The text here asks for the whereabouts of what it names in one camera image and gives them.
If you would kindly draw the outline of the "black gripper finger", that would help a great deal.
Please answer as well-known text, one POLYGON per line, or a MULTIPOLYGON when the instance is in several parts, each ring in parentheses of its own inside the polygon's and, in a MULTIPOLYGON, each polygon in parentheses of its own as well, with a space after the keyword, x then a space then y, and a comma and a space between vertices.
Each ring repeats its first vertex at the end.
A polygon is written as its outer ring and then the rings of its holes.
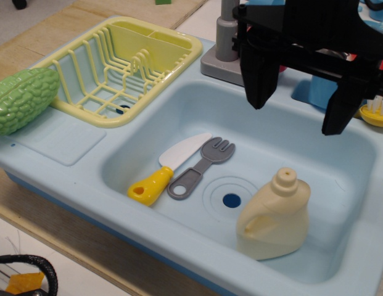
POLYGON ((269 47, 253 46, 246 41, 241 43, 239 52, 247 100, 254 109, 262 109, 278 85, 279 52, 269 47))
POLYGON ((366 84, 357 80, 341 79, 337 89, 329 99, 322 133, 325 136, 339 135, 343 132, 364 99, 366 84))

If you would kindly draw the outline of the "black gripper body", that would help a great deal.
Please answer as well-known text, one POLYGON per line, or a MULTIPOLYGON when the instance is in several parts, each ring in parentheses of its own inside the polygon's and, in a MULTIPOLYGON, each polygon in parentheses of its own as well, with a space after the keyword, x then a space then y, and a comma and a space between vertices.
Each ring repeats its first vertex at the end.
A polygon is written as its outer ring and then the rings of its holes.
POLYGON ((358 1, 241 4, 233 17, 238 52, 246 41, 278 51, 281 66, 334 81, 354 78, 383 89, 383 33, 361 19, 358 1))

